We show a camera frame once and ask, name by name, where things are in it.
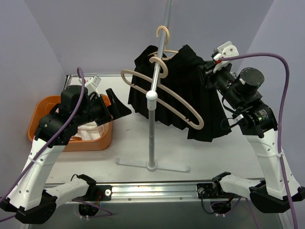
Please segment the white pleated skirt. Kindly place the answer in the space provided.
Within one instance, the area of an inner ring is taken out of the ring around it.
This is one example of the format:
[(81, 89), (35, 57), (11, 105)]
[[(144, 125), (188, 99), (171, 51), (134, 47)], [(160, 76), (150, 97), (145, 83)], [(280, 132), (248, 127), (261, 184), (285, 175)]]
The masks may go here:
[(95, 122), (87, 123), (78, 127), (78, 132), (74, 135), (83, 141), (96, 140), (106, 131), (108, 124), (97, 126)]

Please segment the black garment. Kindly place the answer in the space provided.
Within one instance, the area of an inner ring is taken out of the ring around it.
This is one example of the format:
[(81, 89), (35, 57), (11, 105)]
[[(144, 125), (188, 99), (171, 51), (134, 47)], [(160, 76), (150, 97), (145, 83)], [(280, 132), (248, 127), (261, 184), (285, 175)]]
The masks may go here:
[[(150, 78), (153, 76), (154, 64), (149, 62), (149, 54), (157, 51), (158, 48), (149, 45), (135, 60), (134, 71), (142, 73)], [(184, 100), (186, 100), (203, 118), (204, 127), (201, 130), (191, 128), (185, 121), (175, 115), (173, 112), (157, 103), (155, 120), (164, 125), (184, 130), (188, 128), (187, 139), (193, 139), (201, 142), (212, 142), (231, 133), (228, 126), (228, 120), (224, 109), (219, 100), (215, 88), (207, 89), (201, 84), (199, 77), (199, 65), (206, 62), (192, 50), (189, 45), (184, 45), (178, 53), (171, 59), (164, 61), (168, 68), (168, 76), (161, 79), (161, 84), (168, 87)], [(163, 91), (158, 88), (159, 98), (163, 96)], [(173, 99), (168, 94), (166, 99), (174, 102), (173, 107), (180, 111), (187, 118), (190, 118), (195, 124), (197, 119), (180, 102)], [(145, 94), (130, 88), (128, 104), (130, 104), (136, 113), (139, 113), (148, 119), (148, 109)]]

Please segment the beige wooden hanger front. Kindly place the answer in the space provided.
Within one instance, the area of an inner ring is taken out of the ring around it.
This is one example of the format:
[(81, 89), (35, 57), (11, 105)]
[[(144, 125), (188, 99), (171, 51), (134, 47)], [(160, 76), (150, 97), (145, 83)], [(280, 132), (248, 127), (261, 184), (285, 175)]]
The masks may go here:
[[(159, 96), (157, 95), (156, 92), (152, 92), (152, 91), (146, 91), (143, 88), (135, 85), (134, 83), (132, 83), (131, 81), (128, 81), (125, 77), (126, 74), (131, 74), (133, 76), (139, 77), (147, 82), (152, 83), (153, 80), (152, 78), (136, 72), (136, 71), (132, 71), (132, 70), (122, 70), (121, 71), (121, 78), (123, 79), (123, 81), (129, 85), (131, 88), (145, 94), (148, 95), (150, 100), (148, 102), (148, 109), (149, 110), (154, 110), (156, 109), (156, 104), (160, 103), (161, 105), (163, 105), (165, 108), (167, 108), (168, 110), (170, 110), (171, 112), (173, 112), (175, 115), (177, 115), (179, 118), (181, 118), (183, 121), (185, 121), (191, 128), (196, 129), (196, 130), (201, 130), (204, 127), (204, 120), (203, 118), (200, 116), (200, 114), (186, 101), (184, 100), (180, 95), (178, 95), (177, 93), (175, 93), (174, 91), (172, 91), (171, 89), (167, 88), (166, 86), (162, 85), (160, 82), (158, 82), (157, 88), (161, 89), (163, 91), (163, 96), (161, 98), (159, 98)], [(187, 110), (189, 110), (190, 113), (193, 114), (193, 116), (197, 119), (197, 124), (195, 124), (190, 118), (187, 118), (185, 115), (183, 115), (180, 111), (178, 111), (175, 107), (173, 107), (174, 102), (170, 102), (169, 99), (165, 98), (165, 95), (168, 94), (169, 96), (171, 96), (173, 99), (176, 99), (178, 102), (180, 102)]]

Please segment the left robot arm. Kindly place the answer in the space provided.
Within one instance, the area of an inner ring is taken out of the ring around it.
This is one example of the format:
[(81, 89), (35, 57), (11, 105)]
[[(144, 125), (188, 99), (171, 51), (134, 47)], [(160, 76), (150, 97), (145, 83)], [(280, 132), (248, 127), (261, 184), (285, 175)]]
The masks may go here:
[(40, 119), (22, 177), (1, 199), (1, 209), (14, 212), (15, 219), (23, 224), (43, 224), (59, 206), (78, 198), (84, 201), (96, 197), (96, 181), (84, 174), (54, 188), (44, 186), (58, 156), (79, 126), (91, 122), (103, 125), (131, 114), (111, 88), (106, 93), (110, 105), (98, 94), (91, 99), (88, 89), (80, 85), (62, 91), (60, 102)]

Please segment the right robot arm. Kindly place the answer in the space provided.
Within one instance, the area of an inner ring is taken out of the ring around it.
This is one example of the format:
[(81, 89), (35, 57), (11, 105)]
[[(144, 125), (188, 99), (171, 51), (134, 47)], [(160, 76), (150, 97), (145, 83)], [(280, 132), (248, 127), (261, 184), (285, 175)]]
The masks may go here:
[(229, 103), (228, 111), (254, 149), (264, 178), (250, 180), (223, 172), (212, 179), (212, 189), (206, 192), (217, 197), (235, 194), (248, 198), (263, 213), (286, 212), (290, 206), (280, 163), (286, 158), (276, 145), (278, 123), (258, 92), (264, 75), (258, 69), (248, 67), (234, 77), (230, 64), (216, 72), (215, 66), (214, 62), (198, 66), (202, 82), (207, 88), (216, 89), (222, 100)]

